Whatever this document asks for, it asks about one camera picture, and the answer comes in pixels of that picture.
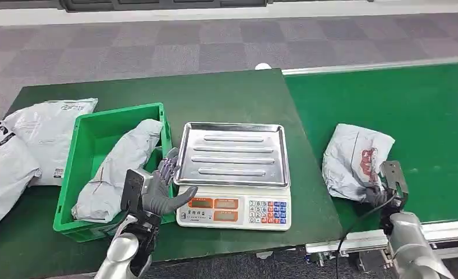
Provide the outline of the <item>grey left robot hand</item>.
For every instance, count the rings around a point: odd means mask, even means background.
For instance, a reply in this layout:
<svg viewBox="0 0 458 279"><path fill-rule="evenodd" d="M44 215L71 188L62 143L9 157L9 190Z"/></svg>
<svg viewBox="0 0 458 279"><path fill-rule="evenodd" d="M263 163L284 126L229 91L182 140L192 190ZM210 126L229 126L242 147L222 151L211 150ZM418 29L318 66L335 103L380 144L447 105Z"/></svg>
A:
<svg viewBox="0 0 458 279"><path fill-rule="evenodd" d="M182 194L170 198L169 185L178 170L178 148L172 148L160 161L157 169L151 174L152 179L142 191L142 209L146 212L162 216L175 212L186 205L198 192L198 186L190 186Z"/></svg>

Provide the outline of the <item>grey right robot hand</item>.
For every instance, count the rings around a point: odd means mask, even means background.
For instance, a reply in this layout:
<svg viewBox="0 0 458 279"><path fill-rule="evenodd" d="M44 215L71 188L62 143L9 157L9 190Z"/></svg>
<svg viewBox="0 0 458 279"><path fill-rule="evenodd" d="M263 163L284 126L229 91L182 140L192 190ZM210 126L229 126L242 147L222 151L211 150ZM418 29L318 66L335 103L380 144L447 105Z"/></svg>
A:
<svg viewBox="0 0 458 279"><path fill-rule="evenodd" d="M366 202L373 207L379 207L385 204L385 208L397 208L395 200L396 191L392 189L384 189L383 186L372 185L366 188Z"/></svg>

